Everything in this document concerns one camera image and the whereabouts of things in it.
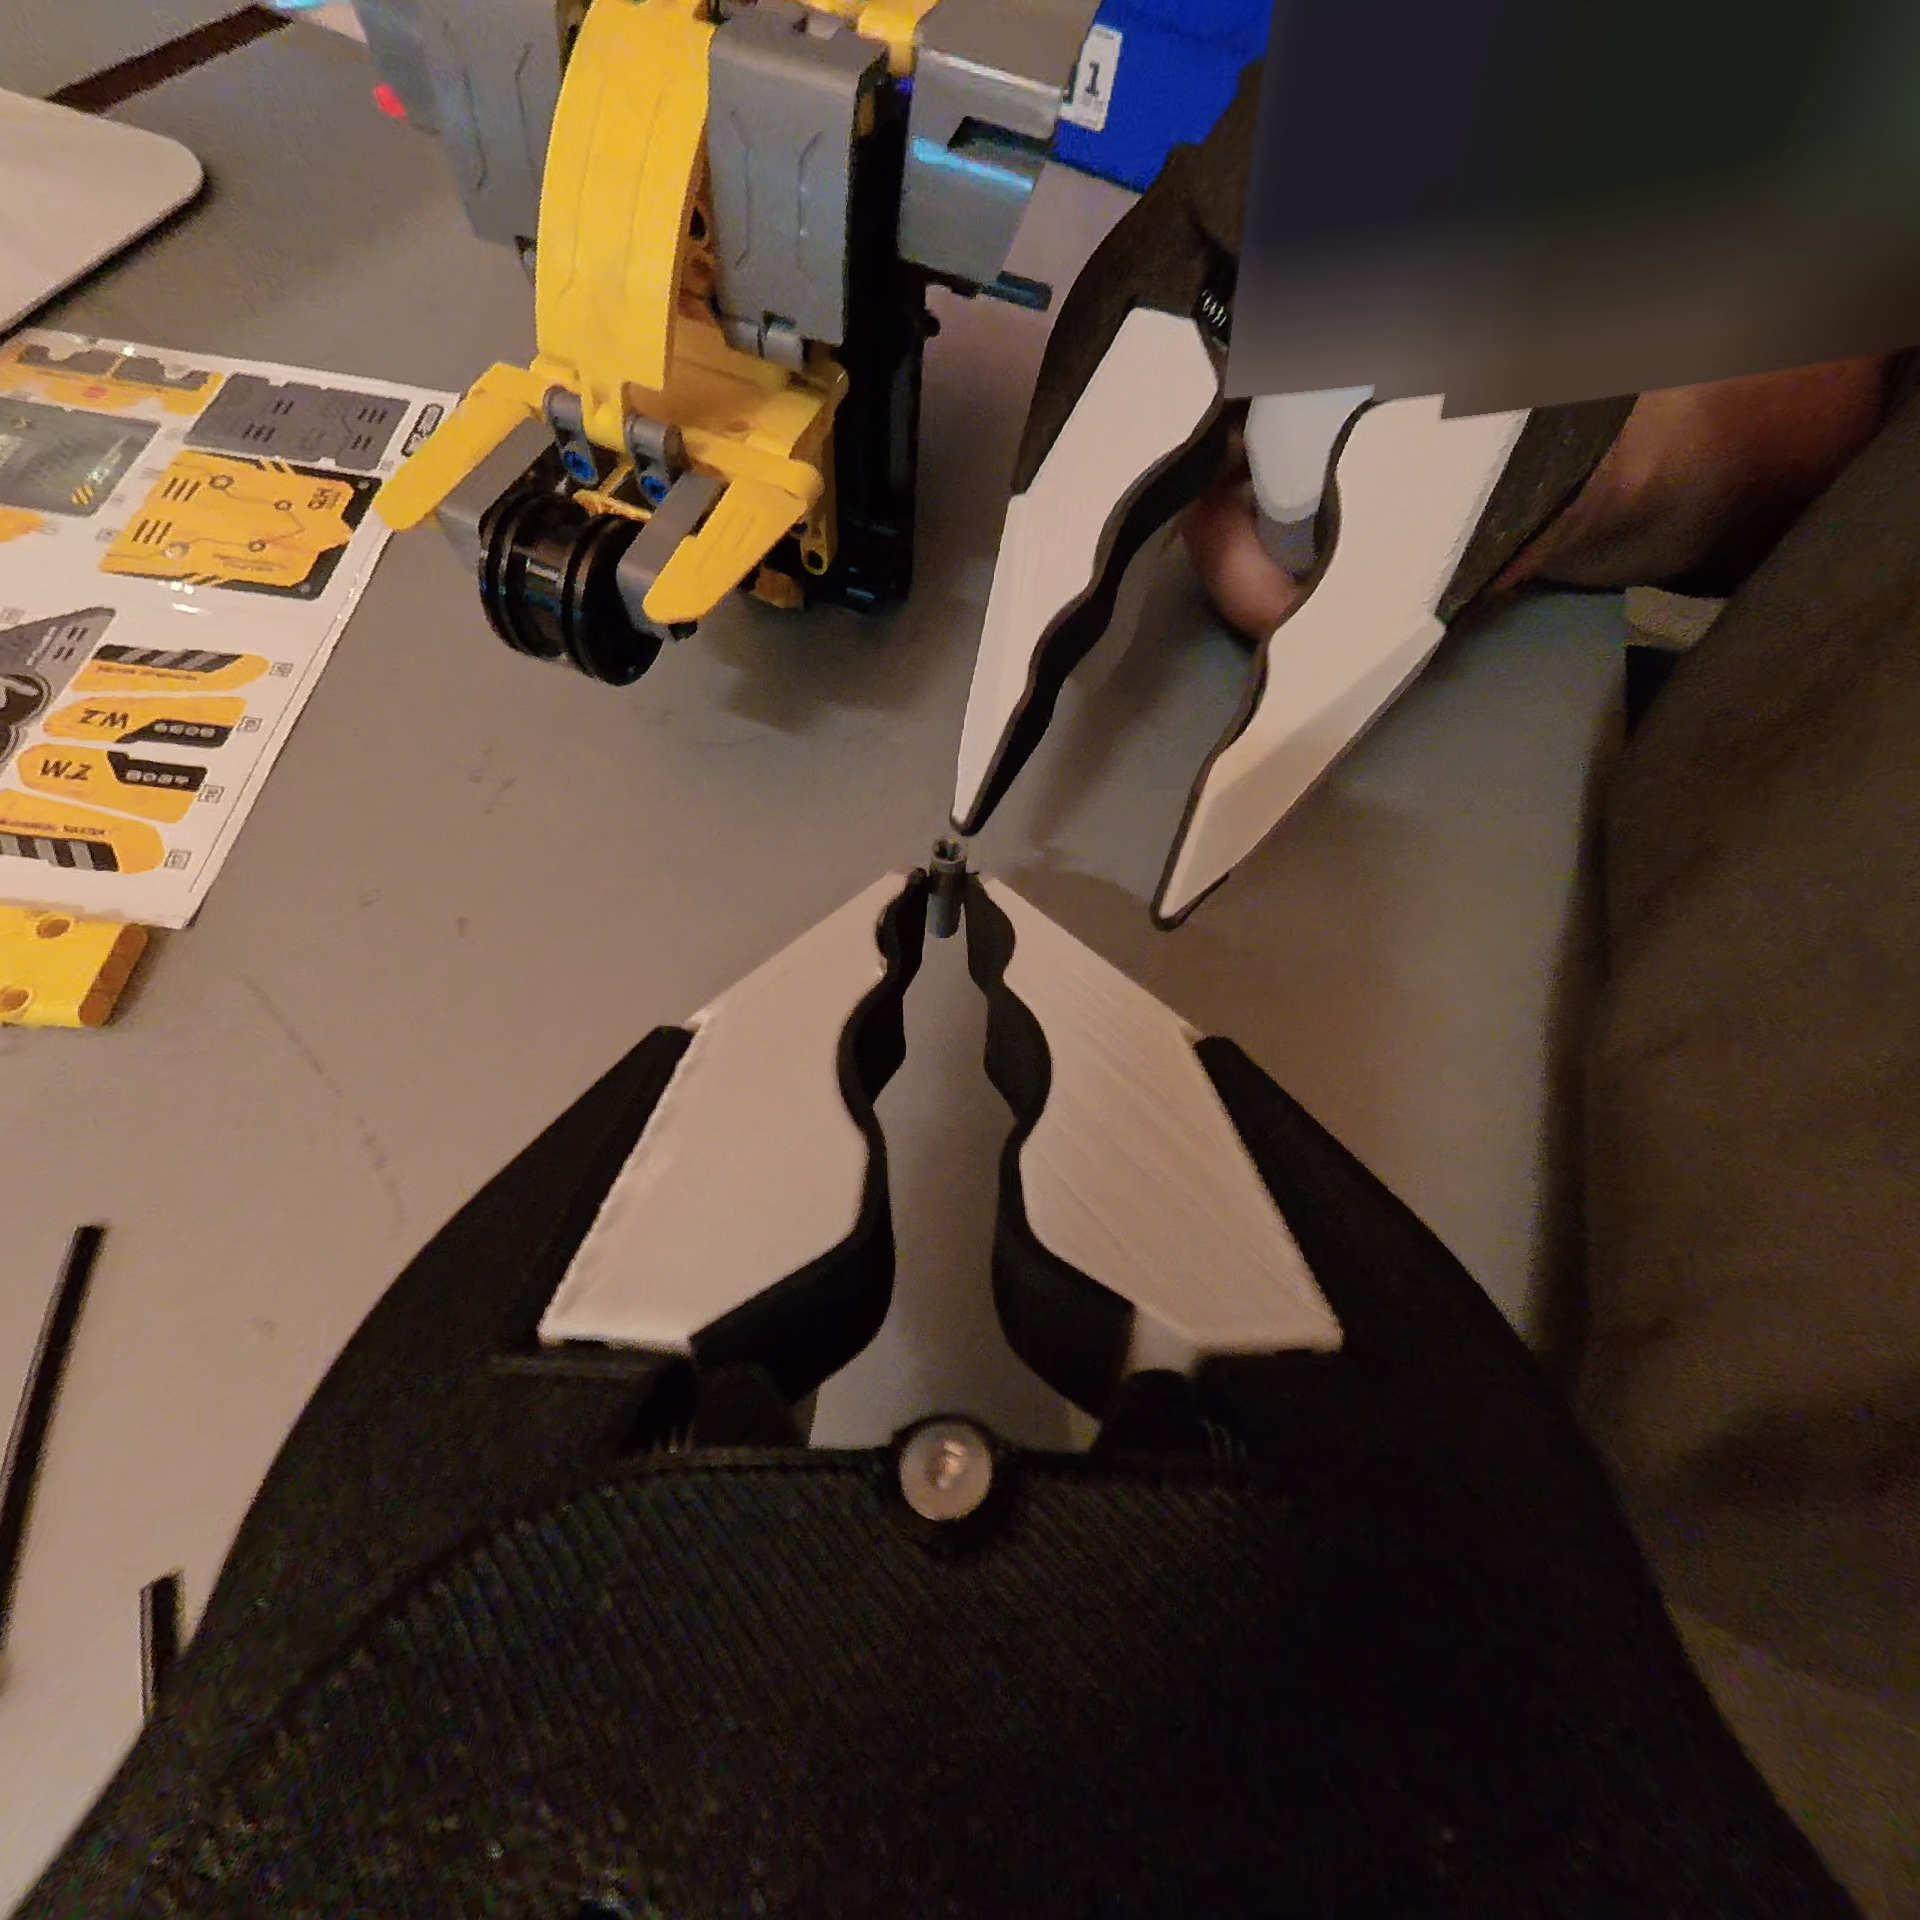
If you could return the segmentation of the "person's right hand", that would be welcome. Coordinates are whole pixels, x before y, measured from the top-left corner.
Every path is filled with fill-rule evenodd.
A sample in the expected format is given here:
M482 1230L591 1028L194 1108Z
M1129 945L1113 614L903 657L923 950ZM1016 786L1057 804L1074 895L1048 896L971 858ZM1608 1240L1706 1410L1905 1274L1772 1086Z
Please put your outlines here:
M1215 615L1251 644L1272 635L1311 591L1311 577L1287 571L1264 548L1253 472L1236 425L1220 472L1183 516L1183 542Z

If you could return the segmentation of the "yellow grey toy vehicle model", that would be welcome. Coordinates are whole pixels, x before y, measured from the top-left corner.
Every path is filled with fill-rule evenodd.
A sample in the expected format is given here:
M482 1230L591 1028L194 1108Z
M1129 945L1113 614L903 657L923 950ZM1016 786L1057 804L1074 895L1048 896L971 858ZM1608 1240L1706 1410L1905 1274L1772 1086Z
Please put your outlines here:
M876 609L914 569L929 289L1005 275L1092 3L361 3L471 227L536 276L379 491L521 657L635 684L735 593Z

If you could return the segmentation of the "blue plastic bin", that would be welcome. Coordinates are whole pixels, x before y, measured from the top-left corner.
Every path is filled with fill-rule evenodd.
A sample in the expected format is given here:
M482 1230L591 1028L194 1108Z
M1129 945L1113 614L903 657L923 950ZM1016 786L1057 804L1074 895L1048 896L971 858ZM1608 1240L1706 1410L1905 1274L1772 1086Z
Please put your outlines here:
M1272 17L1272 3L1098 4L1051 156L1146 191L1173 147L1201 142L1227 111Z

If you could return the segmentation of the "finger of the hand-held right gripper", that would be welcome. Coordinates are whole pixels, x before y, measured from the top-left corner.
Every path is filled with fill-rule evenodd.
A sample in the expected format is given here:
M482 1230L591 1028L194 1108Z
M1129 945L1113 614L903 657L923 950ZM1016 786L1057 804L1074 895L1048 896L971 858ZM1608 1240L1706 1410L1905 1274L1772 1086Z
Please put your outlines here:
M1011 498L956 759L951 825L978 832L1113 619L1121 577L1197 475L1220 372L1192 315L1131 308L1033 479Z
M1177 923L1311 793L1439 647L1456 577L1527 415L1355 415L1328 474L1333 542L1279 625L1255 700L1197 778L1159 884Z

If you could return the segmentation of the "yellow black sticker sheet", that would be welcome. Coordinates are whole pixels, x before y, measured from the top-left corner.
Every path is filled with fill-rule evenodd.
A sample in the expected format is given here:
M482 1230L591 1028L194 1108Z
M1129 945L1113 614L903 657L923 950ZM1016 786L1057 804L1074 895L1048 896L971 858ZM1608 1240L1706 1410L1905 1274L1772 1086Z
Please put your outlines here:
M2 347L2 900L185 928L457 399L28 328Z

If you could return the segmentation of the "person's olive trousers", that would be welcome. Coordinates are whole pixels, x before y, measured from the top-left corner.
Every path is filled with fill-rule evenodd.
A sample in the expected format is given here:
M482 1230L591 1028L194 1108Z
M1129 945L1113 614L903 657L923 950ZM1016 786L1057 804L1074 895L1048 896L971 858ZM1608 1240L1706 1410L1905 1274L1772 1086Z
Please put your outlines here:
M1603 808L1580 1408L1867 1916L1916 1916L1917 424L1729 593Z

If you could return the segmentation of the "yellow perforated toy plate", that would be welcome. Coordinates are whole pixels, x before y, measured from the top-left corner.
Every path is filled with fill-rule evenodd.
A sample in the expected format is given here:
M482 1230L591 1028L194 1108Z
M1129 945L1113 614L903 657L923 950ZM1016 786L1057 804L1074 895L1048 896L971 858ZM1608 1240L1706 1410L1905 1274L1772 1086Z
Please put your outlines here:
M56 907L2 907L2 1025L89 1028L113 1019L152 932Z

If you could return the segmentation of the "person's right forearm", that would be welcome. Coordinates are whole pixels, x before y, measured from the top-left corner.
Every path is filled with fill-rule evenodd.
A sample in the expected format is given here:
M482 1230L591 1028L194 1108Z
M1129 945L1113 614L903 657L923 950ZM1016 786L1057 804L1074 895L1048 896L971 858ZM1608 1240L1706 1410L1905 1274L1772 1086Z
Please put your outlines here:
M1877 438L1913 352L1648 392L1496 584L1729 593Z

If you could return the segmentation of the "white book stand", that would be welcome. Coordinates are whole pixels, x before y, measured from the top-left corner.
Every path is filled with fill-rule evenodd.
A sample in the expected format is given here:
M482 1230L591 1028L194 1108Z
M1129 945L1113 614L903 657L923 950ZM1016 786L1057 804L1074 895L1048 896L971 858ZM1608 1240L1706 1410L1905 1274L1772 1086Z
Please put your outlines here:
M180 142L2 91L2 331L203 191Z

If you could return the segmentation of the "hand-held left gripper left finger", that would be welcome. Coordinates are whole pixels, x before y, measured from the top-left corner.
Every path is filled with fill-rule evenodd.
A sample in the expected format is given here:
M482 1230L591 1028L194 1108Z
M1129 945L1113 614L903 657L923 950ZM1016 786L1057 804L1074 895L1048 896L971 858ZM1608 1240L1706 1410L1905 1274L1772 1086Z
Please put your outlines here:
M919 962L885 874L707 1003L538 1335L826 1380L891 1303L874 1095L903 1058Z

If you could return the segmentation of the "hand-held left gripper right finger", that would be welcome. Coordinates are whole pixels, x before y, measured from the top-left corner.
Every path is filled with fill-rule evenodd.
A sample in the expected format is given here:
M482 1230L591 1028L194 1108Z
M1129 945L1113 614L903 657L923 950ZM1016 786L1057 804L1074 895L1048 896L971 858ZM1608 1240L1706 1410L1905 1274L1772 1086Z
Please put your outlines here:
M1020 1361L1101 1417L1137 1374L1335 1354L1201 1034L1001 880L967 884L967 962L1016 1119L993 1294Z

